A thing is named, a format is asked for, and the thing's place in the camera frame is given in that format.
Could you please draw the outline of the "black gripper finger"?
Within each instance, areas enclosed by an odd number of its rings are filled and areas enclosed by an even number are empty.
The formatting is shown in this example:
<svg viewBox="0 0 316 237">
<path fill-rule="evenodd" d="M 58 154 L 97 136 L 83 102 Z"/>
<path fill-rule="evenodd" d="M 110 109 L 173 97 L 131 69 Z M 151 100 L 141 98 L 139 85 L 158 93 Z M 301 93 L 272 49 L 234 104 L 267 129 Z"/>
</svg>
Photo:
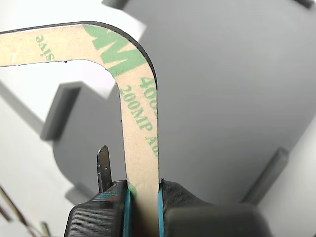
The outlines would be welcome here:
<svg viewBox="0 0 316 237">
<path fill-rule="evenodd" d="M 69 214 L 65 237 L 131 237 L 131 192 L 127 181 L 112 181 L 109 150 L 97 154 L 99 193 Z"/>
<path fill-rule="evenodd" d="M 251 204 L 214 205 L 178 183 L 162 180 L 158 192 L 161 237 L 270 237 L 267 221 Z"/>
</svg>

